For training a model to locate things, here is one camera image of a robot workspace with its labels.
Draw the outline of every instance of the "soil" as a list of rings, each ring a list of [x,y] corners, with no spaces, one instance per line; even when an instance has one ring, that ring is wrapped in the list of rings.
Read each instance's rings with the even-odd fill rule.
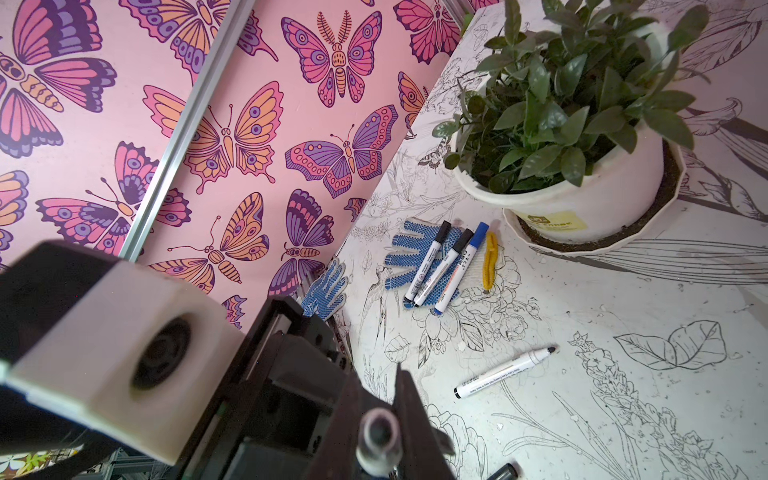
[[[605,237],[604,239],[587,243],[560,243],[555,242],[554,240],[549,240],[548,238],[542,237],[538,231],[530,228],[529,225],[523,221],[523,219],[518,217],[520,227],[523,229],[525,234],[528,235],[532,242],[560,252],[588,252],[597,250],[599,248],[609,247],[622,238],[635,235],[637,232],[642,230],[643,227],[645,227],[645,224],[648,223],[648,221],[650,221],[650,219],[653,218],[654,215],[656,215],[656,213],[658,213],[658,211],[661,210],[664,205],[666,205],[670,200],[674,198],[677,181],[680,178],[680,174],[682,173],[680,168],[677,166],[677,162],[674,160],[674,157],[672,157],[672,150],[669,144],[666,140],[662,143],[664,145],[662,147],[664,149],[664,176],[661,178],[659,191],[656,192],[656,200],[654,200],[653,204],[643,214],[643,216],[629,227],[622,227],[619,232],[614,233],[610,237]]]

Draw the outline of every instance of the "label on pot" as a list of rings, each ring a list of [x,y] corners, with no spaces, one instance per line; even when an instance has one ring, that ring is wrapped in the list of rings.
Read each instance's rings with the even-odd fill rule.
[[[516,212],[518,216],[536,230],[550,232],[567,232],[572,230],[586,230],[587,224],[572,211],[557,212],[546,215],[528,215]]]

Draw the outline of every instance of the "whiteboard marker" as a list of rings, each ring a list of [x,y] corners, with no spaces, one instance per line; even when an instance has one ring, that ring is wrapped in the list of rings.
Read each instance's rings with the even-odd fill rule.
[[[429,296],[442,276],[445,275],[445,272],[448,271],[448,268],[451,267],[453,260],[458,258],[458,255],[462,252],[462,250],[464,250],[464,247],[467,243],[469,243],[472,235],[474,234],[475,233],[472,232],[472,230],[469,228],[464,230],[462,235],[458,238],[458,240],[456,240],[456,243],[453,244],[453,247],[448,250],[448,254],[443,257],[442,262],[440,262],[435,271],[432,272],[432,275],[429,276],[426,283],[422,287],[422,291],[419,292],[419,295],[417,295],[413,300],[416,305],[421,306],[424,304],[424,302],[427,300],[427,296]]]
[[[453,394],[457,399],[464,399],[475,392],[479,392],[487,386],[491,386],[494,383],[512,376],[515,373],[520,373],[523,370],[530,369],[548,356],[550,356],[556,348],[553,346],[534,350],[533,352],[523,353],[516,359],[512,359],[506,363],[491,369],[490,371],[476,376],[474,379],[469,379],[461,385],[453,389]]]
[[[413,300],[416,298],[416,294],[419,293],[419,287],[421,287],[422,283],[424,283],[424,279],[427,276],[429,267],[431,267],[432,262],[435,261],[435,256],[437,256],[437,253],[440,251],[440,247],[442,247],[442,243],[445,242],[445,238],[448,236],[450,231],[451,223],[444,221],[440,226],[440,230],[438,231],[437,235],[435,235],[435,239],[432,241],[432,245],[429,247],[429,250],[427,250],[427,256],[424,257],[422,264],[416,271],[416,276],[413,277],[413,282],[408,288],[408,292],[406,292],[406,299]]]
[[[464,274],[467,272],[472,259],[475,258],[475,253],[477,253],[480,244],[485,240],[485,233],[487,231],[488,225],[480,222],[477,230],[475,230],[475,235],[462,252],[462,258],[458,261],[455,270],[453,270],[453,275],[451,275],[448,285],[445,286],[445,290],[442,291],[442,295],[438,299],[437,304],[435,304],[435,311],[438,315],[442,315],[445,309],[448,308],[448,304],[451,303],[451,297],[461,283],[462,278],[464,278]]]

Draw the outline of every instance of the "blue marker cap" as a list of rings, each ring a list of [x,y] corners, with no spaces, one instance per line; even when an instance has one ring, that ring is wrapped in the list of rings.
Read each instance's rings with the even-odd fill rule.
[[[478,227],[475,229],[475,235],[472,237],[472,240],[469,241],[469,244],[472,245],[474,248],[480,248],[480,244],[483,240],[485,240],[485,234],[488,232],[488,225],[480,222]]]

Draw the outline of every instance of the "blue dotted glove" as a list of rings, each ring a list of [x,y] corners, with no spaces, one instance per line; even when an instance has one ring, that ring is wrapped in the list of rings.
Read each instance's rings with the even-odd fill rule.
[[[432,223],[426,223],[415,218],[409,218],[403,224],[403,230],[405,231],[404,233],[395,235],[392,238],[392,246],[396,247],[396,252],[390,253],[384,259],[385,265],[401,267],[401,270],[387,277],[386,281],[384,282],[384,287],[387,290],[394,290],[396,288],[400,288],[403,285],[411,284],[413,279],[416,277],[416,271],[419,269],[419,265],[422,264],[424,257],[427,256],[427,251],[429,251],[429,247],[432,245],[432,241],[435,239],[435,236],[440,230],[440,226]],[[451,227],[451,230],[448,233],[448,237],[445,239],[445,242],[443,242],[442,248],[438,252],[437,257],[435,257],[435,260],[432,262],[432,266],[427,272],[426,279],[432,275],[432,272],[440,264],[443,257],[448,254],[448,251],[451,249],[451,247],[453,247],[453,244],[456,243],[456,240],[458,240],[461,235],[462,229],[458,227]],[[445,286],[448,285],[448,281],[451,279],[453,270],[458,265],[458,260],[459,258],[457,258],[448,268],[448,271],[437,283],[435,289],[433,289],[432,292],[427,296],[424,305],[431,306],[437,303],[440,295],[442,295],[442,291],[445,290]],[[456,290],[456,293],[454,293],[451,300],[456,298],[459,294],[459,290]],[[405,300],[405,298],[403,298],[403,306],[406,309],[417,307],[415,303],[413,303],[411,300]]]
[[[305,316],[316,313],[323,321],[328,320],[346,302],[342,293],[349,281],[344,276],[344,264],[334,258],[328,264],[328,270],[310,286],[301,307]]]

